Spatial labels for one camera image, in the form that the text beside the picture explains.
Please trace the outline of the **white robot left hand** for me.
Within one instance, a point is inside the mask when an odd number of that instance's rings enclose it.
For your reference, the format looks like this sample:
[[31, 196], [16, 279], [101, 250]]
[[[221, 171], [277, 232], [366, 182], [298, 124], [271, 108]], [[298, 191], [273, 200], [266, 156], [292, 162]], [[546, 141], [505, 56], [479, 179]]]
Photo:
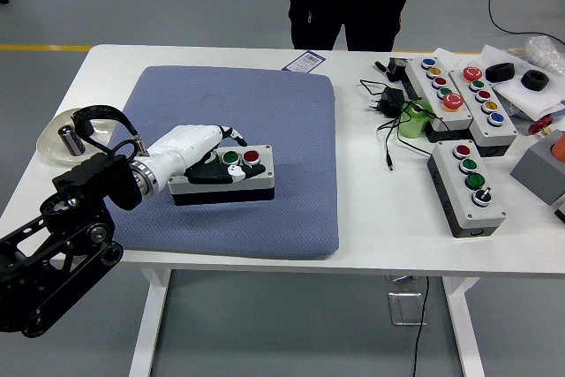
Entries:
[[139, 188], [150, 198], [161, 192], [173, 177], [185, 177], [190, 185], [229, 186], [267, 172], [261, 163], [215, 160], [224, 139], [246, 145], [235, 129], [221, 125], [178, 125], [158, 139], [146, 156], [138, 156]]

